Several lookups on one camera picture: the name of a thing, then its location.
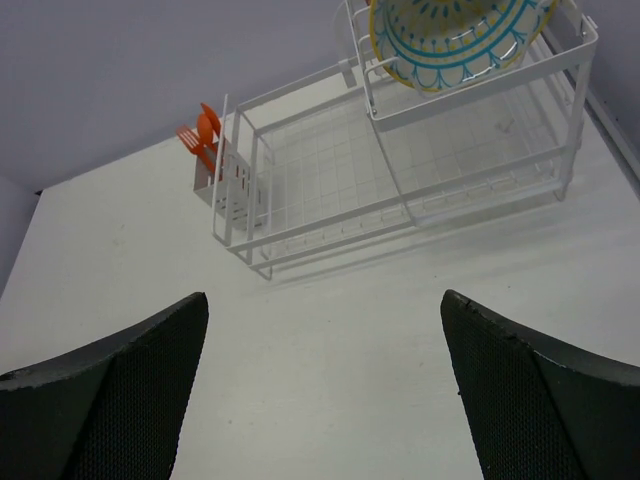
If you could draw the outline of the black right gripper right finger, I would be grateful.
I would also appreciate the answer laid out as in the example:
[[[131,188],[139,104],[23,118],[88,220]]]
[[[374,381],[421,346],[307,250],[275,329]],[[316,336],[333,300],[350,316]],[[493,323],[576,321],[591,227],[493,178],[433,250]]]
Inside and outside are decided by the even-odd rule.
[[[486,479],[636,479],[639,369],[447,290],[442,327]]]

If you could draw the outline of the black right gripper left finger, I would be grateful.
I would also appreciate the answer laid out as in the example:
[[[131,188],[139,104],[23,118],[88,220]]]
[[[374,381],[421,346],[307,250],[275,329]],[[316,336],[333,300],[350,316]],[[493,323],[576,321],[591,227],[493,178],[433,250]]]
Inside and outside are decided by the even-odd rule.
[[[1,377],[4,479],[168,479],[208,325],[195,292]]]

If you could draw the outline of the yellow teal patterned bowl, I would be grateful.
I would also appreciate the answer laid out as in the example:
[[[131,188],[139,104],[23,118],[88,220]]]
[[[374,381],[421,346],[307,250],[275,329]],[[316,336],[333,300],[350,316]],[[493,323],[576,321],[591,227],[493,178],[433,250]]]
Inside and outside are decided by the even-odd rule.
[[[517,67],[556,1],[373,1],[369,35],[378,63],[396,81],[440,93]]]

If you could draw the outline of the white cutlery holder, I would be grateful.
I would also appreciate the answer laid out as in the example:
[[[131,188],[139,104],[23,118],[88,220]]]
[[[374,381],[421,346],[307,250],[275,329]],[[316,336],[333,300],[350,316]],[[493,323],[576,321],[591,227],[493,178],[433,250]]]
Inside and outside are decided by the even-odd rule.
[[[264,170],[264,144],[258,140],[243,142],[239,150],[227,147],[217,178],[200,159],[196,161],[194,193],[214,211],[212,231],[223,237],[227,229],[248,229],[249,217],[254,228],[267,223],[269,183]]]

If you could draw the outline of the orange plastic fork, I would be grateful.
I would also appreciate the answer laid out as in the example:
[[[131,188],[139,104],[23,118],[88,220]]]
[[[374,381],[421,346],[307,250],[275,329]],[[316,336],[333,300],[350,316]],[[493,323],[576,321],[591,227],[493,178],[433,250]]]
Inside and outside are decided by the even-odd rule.
[[[197,156],[211,174],[215,174],[215,165],[211,161],[201,139],[186,125],[178,127],[176,135],[187,150]]]

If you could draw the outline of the orange plastic spoon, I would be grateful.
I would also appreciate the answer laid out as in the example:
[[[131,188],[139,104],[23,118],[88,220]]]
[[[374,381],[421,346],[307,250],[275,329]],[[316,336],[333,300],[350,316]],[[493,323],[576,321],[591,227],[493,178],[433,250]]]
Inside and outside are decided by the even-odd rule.
[[[197,119],[197,131],[203,145],[202,152],[198,154],[199,159],[206,168],[215,173],[215,160],[218,151],[216,136],[220,133],[221,123],[215,111],[205,103],[201,103],[203,113]]]

